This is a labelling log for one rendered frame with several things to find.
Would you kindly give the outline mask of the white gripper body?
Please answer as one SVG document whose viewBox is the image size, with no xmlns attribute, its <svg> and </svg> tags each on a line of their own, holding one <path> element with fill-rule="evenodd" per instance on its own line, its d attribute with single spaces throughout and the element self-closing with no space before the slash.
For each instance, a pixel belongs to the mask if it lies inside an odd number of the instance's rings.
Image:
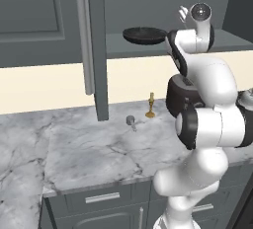
<svg viewBox="0 0 253 229">
<path fill-rule="evenodd" d="M 184 6 L 180 7 L 180 9 L 179 9 L 179 18 L 180 18 L 182 23 L 186 22 L 186 18 L 188 16 L 188 13 L 189 13 L 189 10 L 186 7 L 184 7 Z"/>
</svg>

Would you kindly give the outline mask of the black frying pan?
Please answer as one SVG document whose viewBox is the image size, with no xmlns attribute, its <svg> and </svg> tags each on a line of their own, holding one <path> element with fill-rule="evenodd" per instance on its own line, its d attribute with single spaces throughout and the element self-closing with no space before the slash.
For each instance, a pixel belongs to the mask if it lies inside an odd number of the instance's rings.
<svg viewBox="0 0 253 229">
<path fill-rule="evenodd" d="M 140 45 L 159 44 L 165 40 L 166 36 L 166 31 L 150 27 L 129 28 L 123 31 L 125 40 Z"/>
</svg>

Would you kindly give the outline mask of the dark open cabinet door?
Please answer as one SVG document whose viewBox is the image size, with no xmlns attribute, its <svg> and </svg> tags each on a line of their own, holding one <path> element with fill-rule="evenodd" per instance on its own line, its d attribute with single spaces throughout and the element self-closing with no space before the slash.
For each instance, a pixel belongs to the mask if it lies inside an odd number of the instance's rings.
<svg viewBox="0 0 253 229">
<path fill-rule="evenodd" d="M 253 43 L 253 0 L 228 0 L 222 28 Z"/>
</svg>

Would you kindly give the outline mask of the grey open cabinet door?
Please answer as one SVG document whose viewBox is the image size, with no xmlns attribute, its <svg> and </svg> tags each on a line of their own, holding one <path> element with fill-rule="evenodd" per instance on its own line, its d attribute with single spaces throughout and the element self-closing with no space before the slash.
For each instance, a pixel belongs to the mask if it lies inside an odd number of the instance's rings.
<svg viewBox="0 0 253 229">
<path fill-rule="evenodd" d="M 105 4 L 104 0 L 88 0 L 88 2 L 95 85 L 94 100 L 97 119 L 104 121 L 109 119 Z"/>
</svg>

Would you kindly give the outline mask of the grey closed cabinet door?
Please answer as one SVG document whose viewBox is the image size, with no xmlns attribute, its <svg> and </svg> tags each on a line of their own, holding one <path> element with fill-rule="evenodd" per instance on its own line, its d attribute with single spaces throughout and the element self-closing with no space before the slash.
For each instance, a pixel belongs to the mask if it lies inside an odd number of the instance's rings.
<svg viewBox="0 0 253 229">
<path fill-rule="evenodd" d="M 80 61 L 76 0 L 0 0 L 0 68 Z"/>
</svg>

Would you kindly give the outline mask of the grey base cabinet door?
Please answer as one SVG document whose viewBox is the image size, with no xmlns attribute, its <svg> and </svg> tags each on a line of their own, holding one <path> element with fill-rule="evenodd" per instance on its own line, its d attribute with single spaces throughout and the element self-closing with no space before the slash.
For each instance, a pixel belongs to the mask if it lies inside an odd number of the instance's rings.
<svg viewBox="0 0 253 229">
<path fill-rule="evenodd" d="M 57 229 L 138 229 L 139 209 L 143 207 L 145 229 L 148 203 L 117 207 L 65 218 L 56 218 Z"/>
</svg>

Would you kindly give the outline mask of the black toaster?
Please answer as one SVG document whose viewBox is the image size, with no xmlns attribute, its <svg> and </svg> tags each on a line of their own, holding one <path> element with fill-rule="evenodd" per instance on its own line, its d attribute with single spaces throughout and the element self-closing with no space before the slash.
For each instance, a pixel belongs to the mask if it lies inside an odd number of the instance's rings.
<svg viewBox="0 0 253 229">
<path fill-rule="evenodd" d="M 205 105 L 196 87 L 181 74 L 173 75 L 167 86 L 166 107 L 176 117 L 188 105 L 201 108 Z"/>
</svg>

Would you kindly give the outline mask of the gold candlestick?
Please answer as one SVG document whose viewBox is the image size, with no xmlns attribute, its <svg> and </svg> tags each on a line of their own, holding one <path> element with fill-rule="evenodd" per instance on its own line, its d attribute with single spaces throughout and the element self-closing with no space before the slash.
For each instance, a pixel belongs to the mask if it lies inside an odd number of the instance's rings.
<svg viewBox="0 0 253 229">
<path fill-rule="evenodd" d="M 154 93 L 150 92 L 150 97 L 149 97 L 149 111 L 145 114 L 146 117 L 148 118 L 153 118 L 155 117 L 155 113 L 153 112 L 153 104 L 154 104 Z"/>
</svg>

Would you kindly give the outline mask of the small grey measuring cup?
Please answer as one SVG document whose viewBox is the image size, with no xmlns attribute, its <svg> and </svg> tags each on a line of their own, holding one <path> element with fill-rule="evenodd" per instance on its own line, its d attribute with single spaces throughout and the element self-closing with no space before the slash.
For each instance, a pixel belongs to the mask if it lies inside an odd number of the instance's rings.
<svg viewBox="0 0 253 229">
<path fill-rule="evenodd" d="M 136 126 L 135 126 L 135 118 L 133 115 L 128 115 L 126 117 L 126 124 L 129 125 L 133 131 L 137 131 Z"/>
</svg>

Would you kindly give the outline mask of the grey wall cabinet shelf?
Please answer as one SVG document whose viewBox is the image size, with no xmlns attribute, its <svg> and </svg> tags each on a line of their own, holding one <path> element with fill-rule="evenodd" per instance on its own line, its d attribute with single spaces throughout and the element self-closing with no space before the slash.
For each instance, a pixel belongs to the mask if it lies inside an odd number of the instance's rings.
<svg viewBox="0 0 253 229">
<path fill-rule="evenodd" d="M 214 28 L 212 52 L 251 50 L 253 43 L 222 28 L 228 0 L 105 0 L 107 54 L 110 58 L 157 56 L 166 53 L 164 43 L 138 45 L 126 41 L 123 31 L 151 27 L 164 31 L 182 30 L 179 8 L 205 2 L 211 6 Z"/>
</svg>

